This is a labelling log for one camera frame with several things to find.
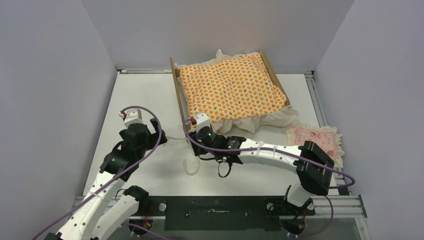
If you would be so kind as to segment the orange patterned pet mattress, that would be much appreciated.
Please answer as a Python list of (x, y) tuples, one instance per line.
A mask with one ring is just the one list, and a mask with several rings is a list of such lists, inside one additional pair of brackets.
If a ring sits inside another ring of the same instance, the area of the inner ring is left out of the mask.
[(218, 163), (261, 164), (295, 171), (283, 147), (228, 136), (232, 127), (255, 133), (260, 126), (286, 127), (298, 117), (268, 59), (261, 52), (225, 55), (191, 65), (171, 66), (179, 101), (189, 119), (183, 130), (196, 156)]

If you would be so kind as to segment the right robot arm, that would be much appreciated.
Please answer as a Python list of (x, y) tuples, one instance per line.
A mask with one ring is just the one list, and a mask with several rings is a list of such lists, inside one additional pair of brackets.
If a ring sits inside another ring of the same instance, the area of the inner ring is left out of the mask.
[(297, 213), (313, 195), (327, 196), (335, 162), (313, 141), (302, 145), (283, 146), (263, 143), (242, 136), (216, 134), (208, 126), (188, 134), (196, 156), (211, 154), (221, 164), (259, 164), (297, 175), (287, 188), (282, 207)]

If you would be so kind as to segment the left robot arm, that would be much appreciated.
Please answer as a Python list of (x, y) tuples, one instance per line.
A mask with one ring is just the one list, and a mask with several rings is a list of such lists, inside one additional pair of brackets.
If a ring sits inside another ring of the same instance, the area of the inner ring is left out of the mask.
[(107, 208), (141, 160), (167, 142), (157, 117), (150, 119), (154, 133), (135, 113), (124, 113), (122, 118), (125, 129), (119, 132), (121, 141), (104, 157), (89, 192), (66, 214), (67, 222), (57, 232), (48, 233), (46, 240), (106, 240), (128, 217), (148, 211), (149, 194), (137, 185), (125, 189), (123, 197), (112, 208)]

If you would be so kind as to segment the wooden pet bed frame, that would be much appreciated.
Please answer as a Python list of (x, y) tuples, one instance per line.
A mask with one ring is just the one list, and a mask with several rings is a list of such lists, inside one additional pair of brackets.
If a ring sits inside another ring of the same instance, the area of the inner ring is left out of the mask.
[(181, 119), (203, 112), (215, 132), (286, 127), (299, 115), (262, 51), (231, 56), (218, 50), (206, 62), (172, 62), (171, 71)]

